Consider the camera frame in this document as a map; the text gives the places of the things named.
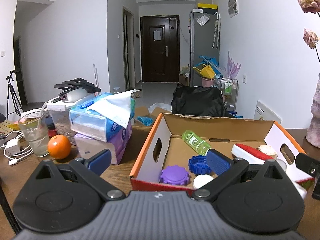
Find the yellow bag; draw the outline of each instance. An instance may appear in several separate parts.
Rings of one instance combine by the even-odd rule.
[[[212,67],[210,67],[209,65],[205,66],[202,70],[200,70],[200,69],[198,69],[196,67],[193,67],[193,69],[195,71],[197,71],[204,78],[207,78],[207,79],[213,79],[214,78],[215,72],[213,71]]]

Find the doorway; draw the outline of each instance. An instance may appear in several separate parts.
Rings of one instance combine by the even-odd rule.
[[[179,16],[141,17],[143,82],[179,82]]]
[[[26,97],[26,92],[24,90],[22,68],[21,68],[21,56],[20,56],[20,37],[13,41],[13,58],[14,58],[14,69],[16,70],[16,82],[18,87],[18,92],[20,96],[20,102],[22,108],[28,106],[28,101]]]
[[[135,87],[133,14],[123,8],[123,59],[125,90]]]

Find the tripod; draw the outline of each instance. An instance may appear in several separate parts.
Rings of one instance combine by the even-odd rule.
[[[13,114],[13,113],[16,113],[16,115],[19,115],[21,117],[20,109],[22,110],[22,105],[21,105],[19,98],[17,97],[17,94],[16,94],[14,87],[11,83],[11,80],[13,81],[12,73],[15,73],[15,70],[10,70],[10,76],[7,76],[7,78],[6,78],[6,80],[8,80],[7,119],[9,117],[9,114]],[[13,102],[13,106],[14,106],[14,112],[12,112],[12,113],[9,113],[9,93],[11,94],[11,98],[12,98],[12,102]]]

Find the floor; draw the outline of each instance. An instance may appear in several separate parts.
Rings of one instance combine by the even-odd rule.
[[[142,97],[136,99],[136,107],[149,107],[154,103],[171,105],[173,92],[176,87],[177,83],[140,83],[135,89],[142,89]]]
[[[23,112],[27,112],[36,108],[41,108],[44,103],[28,103],[27,106],[22,106]]]

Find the pink vase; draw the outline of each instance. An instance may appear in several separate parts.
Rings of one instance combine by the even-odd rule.
[[[310,127],[307,130],[306,139],[313,146],[320,148],[320,74],[315,96],[313,97],[313,104],[311,106]]]

